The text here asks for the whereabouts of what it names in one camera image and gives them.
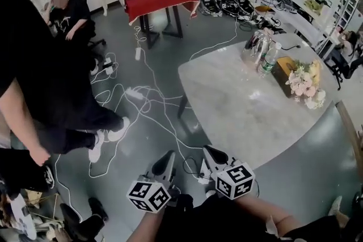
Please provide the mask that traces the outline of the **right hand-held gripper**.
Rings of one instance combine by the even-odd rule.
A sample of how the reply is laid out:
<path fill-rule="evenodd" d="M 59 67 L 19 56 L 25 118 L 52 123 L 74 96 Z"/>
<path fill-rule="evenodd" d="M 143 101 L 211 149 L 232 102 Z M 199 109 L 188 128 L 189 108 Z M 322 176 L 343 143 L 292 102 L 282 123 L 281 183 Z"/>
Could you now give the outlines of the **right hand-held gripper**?
<path fill-rule="evenodd" d="M 230 200 L 244 196 L 252 190 L 255 174 L 248 163 L 235 160 L 232 165 L 228 165 L 229 157 L 225 152 L 209 145 L 203 146 L 202 150 L 204 159 L 198 175 L 198 182 L 214 180 L 216 191 Z M 223 165 L 227 166 L 218 172 L 212 173 L 208 168 Z"/>

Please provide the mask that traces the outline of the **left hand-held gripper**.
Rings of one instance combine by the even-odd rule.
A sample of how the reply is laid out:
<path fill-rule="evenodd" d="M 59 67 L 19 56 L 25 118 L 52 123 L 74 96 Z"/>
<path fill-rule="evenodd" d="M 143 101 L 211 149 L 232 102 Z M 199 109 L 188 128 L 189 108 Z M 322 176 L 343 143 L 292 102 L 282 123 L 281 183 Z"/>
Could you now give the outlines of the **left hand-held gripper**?
<path fill-rule="evenodd" d="M 176 206 L 180 190 L 173 184 L 175 176 L 175 151 L 169 150 L 132 182 L 126 197 L 137 209 L 153 214 L 165 206 Z"/>

